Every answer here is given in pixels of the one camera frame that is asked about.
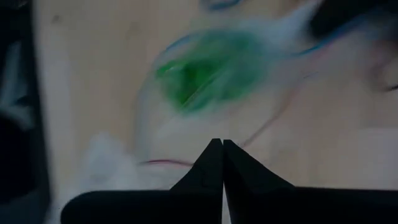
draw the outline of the wooden surface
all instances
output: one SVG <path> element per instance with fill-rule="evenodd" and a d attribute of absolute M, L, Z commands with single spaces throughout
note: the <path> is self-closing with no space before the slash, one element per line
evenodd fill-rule
<path fill-rule="evenodd" d="M 227 13 L 282 17 L 301 2 L 250 0 Z M 38 0 L 35 11 L 47 143 L 59 190 L 78 172 L 92 135 L 107 131 L 131 140 L 133 102 L 151 62 L 194 18 L 208 13 L 187 0 Z M 334 47 L 331 60 L 350 44 Z M 360 60 L 351 53 L 345 58 Z M 370 125 L 375 97 L 361 79 L 367 68 L 360 63 L 341 59 L 339 69 L 322 67 L 339 75 L 302 85 L 280 121 L 247 150 L 294 184 L 398 187 L 398 131 Z M 272 162 L 264 148 L 278 148 Z"/>

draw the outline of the light wood table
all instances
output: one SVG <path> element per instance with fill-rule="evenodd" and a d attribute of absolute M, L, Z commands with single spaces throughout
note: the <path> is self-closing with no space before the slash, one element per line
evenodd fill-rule
<path fill-rule="evenodd" d="M 227 13 L 280 17 L 299 2 L 250 0 Z M 55 191 L 78 172 L 92 135 L 107 131 L 124 142 L 131 139 L 133 102 L 151 62 L 194 18 L 207 14 L 194 0 L 36 1 L 36 46 Z M 363 71 L 343 65 L 338 71 L 346 75 L 300 87 L 281 121 L 267 131 L 278 143 L 263 137 L 248 150 L 261 158 L 264 146 L 283 149 L 269 167 L 295 184 L 398 187 L 398 131 L 369 129 L 366 110 L 374 98 L 358 81 Z"/>

